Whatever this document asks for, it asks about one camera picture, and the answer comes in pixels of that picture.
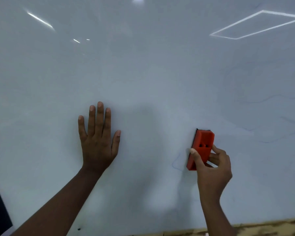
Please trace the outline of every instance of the forearm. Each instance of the forearm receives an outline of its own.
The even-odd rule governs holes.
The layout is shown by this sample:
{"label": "forearm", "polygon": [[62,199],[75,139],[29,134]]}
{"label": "forearm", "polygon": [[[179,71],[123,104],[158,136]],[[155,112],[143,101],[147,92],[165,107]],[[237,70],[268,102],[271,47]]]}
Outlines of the forearm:
{"label": "forearm", "polygon": [[67,235],[101,174],[81,169],[53,198],[29,218],[13,236]]}
{"label": "forearm", "polygon": [[235,236],[235,230],[228,222],[218,201],[201,199],[201,206],[210,236]]}

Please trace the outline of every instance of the red eraser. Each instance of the red eraser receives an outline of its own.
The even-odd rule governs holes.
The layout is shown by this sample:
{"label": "red eraser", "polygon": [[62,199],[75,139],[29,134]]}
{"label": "red eraser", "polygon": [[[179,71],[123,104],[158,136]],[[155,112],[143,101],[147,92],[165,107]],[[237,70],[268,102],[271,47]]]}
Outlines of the red eraser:
{"label": "red eraser", "polygon": [[[205,163],[208,161],[210,152],[212,150],[214,142],[214,133],[210,130],[196,130],[196,135],[194,136],[192,147],[201,156],[202,161]],[[189,154],[187,162],[188,170],[197,170],[196,163],[193,160],[193,156]]]}

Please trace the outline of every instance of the white board surface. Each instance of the white board surface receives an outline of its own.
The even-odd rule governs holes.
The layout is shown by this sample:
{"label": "white board surface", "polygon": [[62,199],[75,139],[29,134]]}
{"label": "white board surface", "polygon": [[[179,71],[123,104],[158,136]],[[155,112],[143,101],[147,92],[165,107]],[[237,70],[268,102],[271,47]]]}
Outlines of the white board surface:
{"label": "white board surface", "polygon": [[0,193],[14,226],[78,172],[77,119],[98,101],[119,154],[69,235],[205,227],[186,170],[196,128],[230,155],[231,223],[295,217],[295,22],[249,35],[291,15],[295,0],[0,0]]}

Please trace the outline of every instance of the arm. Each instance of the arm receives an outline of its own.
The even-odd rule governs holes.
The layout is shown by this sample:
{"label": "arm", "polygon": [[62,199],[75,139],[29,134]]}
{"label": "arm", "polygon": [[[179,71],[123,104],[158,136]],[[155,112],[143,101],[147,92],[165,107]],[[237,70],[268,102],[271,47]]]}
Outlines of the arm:
{"label": "arm", "polygon": [[231,162],[226,152],[213,145],[215,153],[210,154],[209,161],[218,167],[204,164],[199,153],[190,149],[197,166],[198,188],[205,221],[210,236],[235,236],[235,230],[228,222],[220,206],[221,194],[232,178]]}
{"label": "arm", "polygon": [[84,118],[79,116],[79,135],[83,152],[83,166],[78,174],[41,207],[32,217],[21,225],[12,235],[67,235],[76,216],[93,190],[103,172],[117,156],[120,131],[116,131],[111,144],[111,111],[98,102],[97,118],[95,107],[90,106],[88,134]]}

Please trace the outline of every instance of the fingernail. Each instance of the fingernail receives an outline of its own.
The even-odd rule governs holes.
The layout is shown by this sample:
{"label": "fingernail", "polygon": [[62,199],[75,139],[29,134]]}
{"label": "fingernail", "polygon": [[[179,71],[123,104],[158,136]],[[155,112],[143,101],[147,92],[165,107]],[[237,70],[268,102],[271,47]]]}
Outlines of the fingernail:
{"label": "fingernail", "polygon": [[193,149],[193,148],[190,148],[190,153],[191,154],[195,154],[197,151],[195,150],[195,149]]}

